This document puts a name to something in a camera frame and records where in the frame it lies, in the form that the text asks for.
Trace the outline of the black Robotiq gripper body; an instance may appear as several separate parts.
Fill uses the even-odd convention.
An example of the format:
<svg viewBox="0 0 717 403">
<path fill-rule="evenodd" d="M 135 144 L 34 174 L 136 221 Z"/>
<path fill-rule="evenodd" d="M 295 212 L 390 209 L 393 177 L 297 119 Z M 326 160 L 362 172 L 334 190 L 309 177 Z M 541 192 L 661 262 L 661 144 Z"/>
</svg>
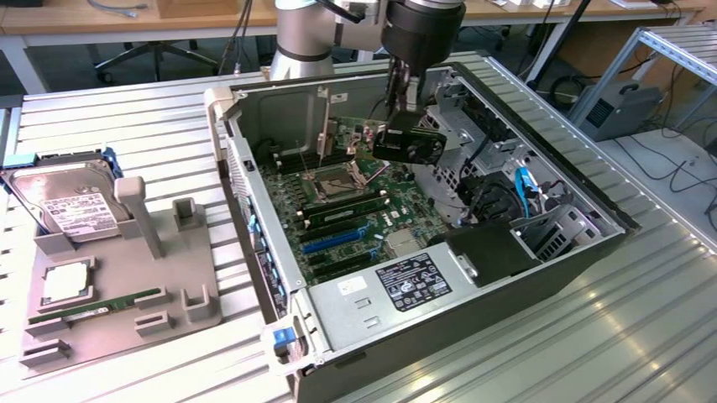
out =
<svg viewBox="0 0 717 403">
<path fill-rule="evenodd" d="M 464 16 L 464 2 L 387 3 L 381 43 L 410 75 L 448 59 Z"/>
</svg>

